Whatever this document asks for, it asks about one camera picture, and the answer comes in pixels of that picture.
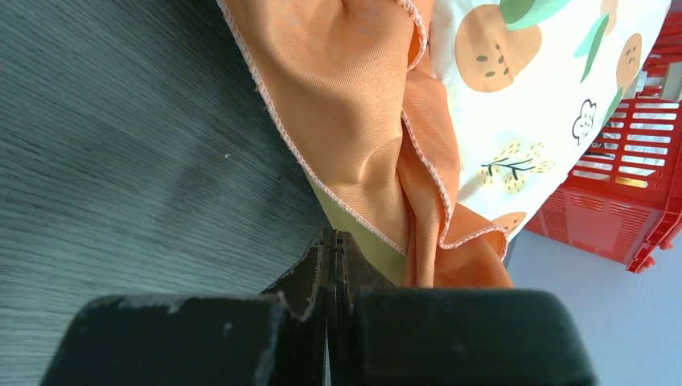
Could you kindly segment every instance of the gray wooden surface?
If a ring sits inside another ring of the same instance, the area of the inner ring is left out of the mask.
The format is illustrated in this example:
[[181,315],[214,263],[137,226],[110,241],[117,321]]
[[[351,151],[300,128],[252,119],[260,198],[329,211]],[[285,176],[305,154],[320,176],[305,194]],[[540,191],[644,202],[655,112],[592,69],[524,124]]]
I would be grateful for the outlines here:
[[91,298],[254,293],[326,223],[213,0],[2,0],[0,384]]

